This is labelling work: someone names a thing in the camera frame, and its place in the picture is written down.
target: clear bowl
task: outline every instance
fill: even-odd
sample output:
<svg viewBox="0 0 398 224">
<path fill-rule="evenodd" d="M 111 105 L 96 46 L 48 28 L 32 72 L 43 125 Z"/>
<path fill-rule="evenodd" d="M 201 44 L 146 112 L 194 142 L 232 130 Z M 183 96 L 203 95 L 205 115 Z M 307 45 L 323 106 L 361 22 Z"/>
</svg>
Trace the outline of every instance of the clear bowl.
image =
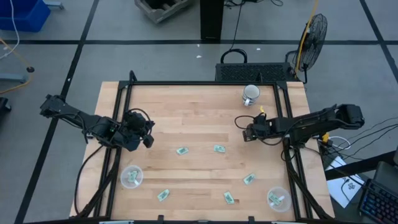
<svg viewBox="0 0 398 224">
<path fill-rule="evenodd" d="M 134 182 L 130 182 L 129 173 L 133 171 L 137 171 L 138 174 Z M 144 179 L 144 173 L 142 172 L 142 169 L 138 166 L 128 166 L 123 170 L 122 174 L 120 175 L 120 182 L 127 189 L 135 189 L 136 187 L 140 186 L 143 179 Z"/>
<path fill-rule="evenodd" d="M 274 195 L 277 197 L 279 204 L 273 202 L 270 198 Z M 267 194 L 268 205 L 277 212 L 286 212 L 290 209 L 292 204 L 292 198 L 287 190 L 282 187 L 273 187 L 268 191 Z"/>
</svg>

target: wooden table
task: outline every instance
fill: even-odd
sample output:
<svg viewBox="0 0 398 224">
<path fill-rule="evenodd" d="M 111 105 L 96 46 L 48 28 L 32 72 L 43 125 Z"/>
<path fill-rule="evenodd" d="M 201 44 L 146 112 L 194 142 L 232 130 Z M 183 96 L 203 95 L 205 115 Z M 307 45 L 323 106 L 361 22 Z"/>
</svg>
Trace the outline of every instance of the wooden table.
<svg viewBox="0 0 398 224">
<path fill-rule="evenodd" d="M 117 82 L 102 84 L 96 114 L 112 116 L 117 87 Z M 136 151 L 122 151 L 118 175 L 125 167 L 137 165 L 144 172 L 144 181 L 136 189 L 125 189 L 118 177 L 111 218 L 156 220 L 158 215 L 164 215 L 165 220 L 247 221 L 248 216 L 254 216 L 256 221 L 294 220 L 292 207 L 288 212 L 277 213 L 267 204 L 267 192 L 272 187 L 281 186 L 290 191 L 286 165 L 280 158 L 282 145 L 244 142 L 242 130 L 234 125 L 239 115 L 258 115 L 260 105 L 268 118 L 277 116 L 272 87 L 259 88 L 261 96 L 257 103 L 245 107 L 243 86 L 134 86 L 130 108 L 145 110 L 155 121 L 152 132 L 155 142 L 150 149 L 140 145 Z M 302 83 L 288 83 L 288 88 L 294 116 L 309 113 Z M 282 92 L 280 96 L 286 116 Z M 246 126 L 249 122 L 250 119 L 242 118 L 238 124 Z M 214 152 L 215 144 L 225 146 L 226 153 Z M 179 156 L 176 150 L 182 146 L 188 147 L 189 153 Z M 312 140 L 307 146 L 317 149 Z M 85 158 L 97 147 L 97 141 L 91 140 Z M 82 172 L 79 209 L 98 188 L 104 152 L 103 149 L 95 155 Z M 320 156 L 302 149 L 302 162 L 309 191 L 325 211 L 334 216 Z M 255 173 L 257 179 L 245 185 L 243 178 L 250 173 Z M 165 189 L 170 190 L 170 195 L 159 202 L 157 195 Z M 234 197 L 234 205 L 225 202 L 223 193 L 227 191 Z M 297 192 L 304 217 L 302 194 L 299 189 Z M 101 214 L 107 198 L 108 192 L 105 192 Z"/>
</svg>

